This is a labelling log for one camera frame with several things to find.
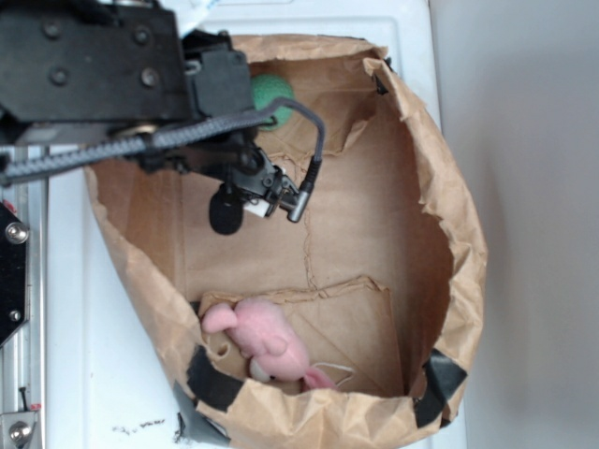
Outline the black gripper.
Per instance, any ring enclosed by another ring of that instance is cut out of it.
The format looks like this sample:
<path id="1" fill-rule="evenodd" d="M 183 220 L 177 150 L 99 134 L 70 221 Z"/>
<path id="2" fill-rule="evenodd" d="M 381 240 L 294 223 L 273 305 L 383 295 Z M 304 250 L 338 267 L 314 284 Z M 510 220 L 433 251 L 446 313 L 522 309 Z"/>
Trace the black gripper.
<path id="1" fill-rule="evenodd" d="M 233 48 L 226 32 L 195 30 L 183 39 L 185 76 L 193 112 L 192 122 L 205 122 L 255 108 L 251 75 L 244 53 Z M 135 157 L 147 173 L 172 169 L 218 179 L 236 169 L 253 176 L 262 168 L 253 126 Z"/>

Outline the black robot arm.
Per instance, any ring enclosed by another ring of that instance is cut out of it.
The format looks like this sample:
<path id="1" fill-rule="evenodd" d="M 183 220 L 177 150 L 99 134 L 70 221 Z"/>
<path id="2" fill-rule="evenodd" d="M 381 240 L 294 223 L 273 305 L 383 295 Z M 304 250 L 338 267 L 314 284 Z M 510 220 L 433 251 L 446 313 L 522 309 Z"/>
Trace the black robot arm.
<path id="1" fill-rule="evenodd" d="M 46 178 L 109 158 L 143 170 L 224 176 L 263 165 L 249 67 L 226 32 L 181 32 L 151 1 L 5 1 L 1 143 L 69 151 L 1 157 L 1 181 Z"/>

